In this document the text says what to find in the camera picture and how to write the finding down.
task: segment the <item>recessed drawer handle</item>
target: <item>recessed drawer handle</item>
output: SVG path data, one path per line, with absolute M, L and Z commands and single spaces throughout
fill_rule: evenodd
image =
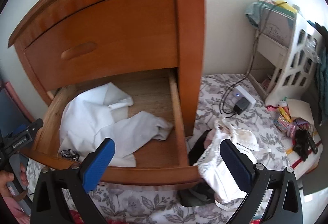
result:
M 94 51 L 97 48 L 97 44 L 94 42 L 86 42 L 83 44 L 80 44 L 78 46 L 69 48 L 67 50 L 65 50 L 60 58 L 61 60 L 70 60 L 72 58 L 76 58 L 78 56 L 90 53 L 92 51 Z

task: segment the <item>floral bedsheet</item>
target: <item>floral bedsheet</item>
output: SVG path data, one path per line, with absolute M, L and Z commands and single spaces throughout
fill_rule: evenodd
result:
M 244 75 L 224 74 L 207 75 L 201 79 L 199 104 L 196 115 L 193 137 L 188 141 L 190 147 L 199 136 L 213 128 L 214 119 L 219 115 L 219 100 L 226 88 L 242 79 Z M 258 161 L 268 169 L 283 170 L 289 165 L 285 149 L 280 140 L 280 133 L 273 125 L 273 119 L 266 110 L 261 98 L 248 79 L 241 85 L 256 99 L 255 107 L 245 111 L 241 115 L 230 119 L 231 123 L 240 128 L 251 130 L 257 137 L 262 148 L 270 148 Z M 231 96 L 227 100 L 227 106 L 231 106 Z M 42 164 L 29 160 L 27 177 L 29 190 L 33 193 Z M 70 209 L 76 210 L 74 202 L 68 190 L 63 190 L 66 202 Z M 129 191 L 111 189 L 103 185 L 89 193 L 99 211 L 107 219 L 122 220 L 128 223 L 220 223 L 224 224 L 232 216 L 232 212 L 221 210 L 215 204 L 198 207 L 183 207 L 179 204 L 176 191 Z M 270 193 L 268 192 L 259 208 L 257 215 L 261 215 L 267 205 Z M 229 206 L 240 203 L 238 199 L 229 203 Z

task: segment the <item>striped cloth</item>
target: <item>striped cloth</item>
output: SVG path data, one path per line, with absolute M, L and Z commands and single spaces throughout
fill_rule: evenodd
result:
M 281 136 L 281 141 L 286 149 L 288 160 L 291 167 L 294 169 L 296 180 L 298 180 L 303 174 L 311 172 L 318 166 L 323 146 L 317 131 L 314 132 L 313 140 L 318 147 L 318 153 L 314 154 L 310 149 L 309 156 L 304 162 L 302 158 L 295 151 L 293 151 L 293 140 L 285 135 Z

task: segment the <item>black cable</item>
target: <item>black cable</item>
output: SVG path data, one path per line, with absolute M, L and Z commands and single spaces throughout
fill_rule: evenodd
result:
M 233 117 L 236 113 L 235 113 L 234 110 L 232 110 L 232 111 L 230 111 L 230 112 L 225 112 L 225 111 L 224 111 L 225 101 L 226 101 L 228 95 L 231 93 L 233 87 L 235 87 L 237 84 L 241 83 L 243 80 L 245 80 L 245 79 L 249 76 L 249 74 L 250 74 L 250 72 L 251 72 L 251 70 L 252 70 L 253 64 L 254 64 L 255 54 L 256 54 L 256 51 L 257 51 L 257 47 L 258 47 L 258 45 L 259 45 L 260 35 L 262 35 L 262 33 L 264 32 L 264 30 L 265 30 L 265 28 L 266 28 L 266 25 L 267 25 L 267 22 L 268 22 L 268 19 L 269 19 L 269 16 L 270 16 L 271 12 L 273 11 L 273 9 L 274 9 L 275 7 L 287 3 L 287 2 L 284 1 L 284 2 L 281 2 L 281 3 L 279 3 L 279 4 L 273 5 L 273 6 L 270 8 L 267 17 L 265 18 L 264 26 L 263 26 L 263 28 L 261 29 L 261 26 L 262 26 L 262 14 L 261 14 L 262 12 L 261 12 L 261 10 L 262 10 L 262 8 L 264 7 L 264 3 L 265 3 L 266 1 L 268 1 L 268 0 L 264 0 L 264 1 L 262 2 L 261 6 L 259 7 L 259 17 L 260 17 L 260 20 L 259 20 L 259 33 L 257 34 L 257 36 L 255 36 L 255 40 L 254 40 L 254 43 L 253 43 L 253 46 L 252 46 L 252 50 L 253 50 L 253 53 L 252 53 L 252 61 L 251 61 L 251 65 L 250 65 L 250 67 L 249 67 L 249 69 L 248 69 L 248 72 L 246 73 L 245 77 L 243 77 L 240 81 L 236 82 L 235 84 L 233 84 L 233 85 L 231 85 L 231 86 L 229 86 L 229 87 L 227 88 L 226 92 L 223 94 L 223 96 L 222 96 L 222 98 L 221 98 L 221 100 L 220 100 L 220 103 L 219 103 L 219 110 L 220 110 L 220 113 L 221 113 L 221 114 L 222 114 L 222 112 L 224 112 L 225 114 L 231 114 L 231 113 L 233 113 L 233 115 L 231 115 L 231 116 L 229 116 L 229 117 L 227 117 L 227 118 L 231 118 L 231 117 Z

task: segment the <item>drawer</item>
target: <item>drawer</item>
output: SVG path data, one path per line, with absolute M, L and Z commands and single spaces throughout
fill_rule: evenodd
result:
M 65 106 L 78 94 L 112 82 L 129 94 L 134 105 L 128 117 L 147 111 L 174 123 L 167 140 L 151 140 L 134 155 L 136 168 L 108 167 L 102 182 L 120 185 L 171 186 L 186 188 L 198 182 L 197 167 L 189 166 L 177 83 L 172 69 L 133 72 L 63 87 L 55 96 L 31 150 L 24 154 L 55 169 L 67 168 L 72 162 L 58 156 L 59 127 Z
M 46 91 L 128 72 L 178 67 L 174 0 L 105 0 L 24 50 Z

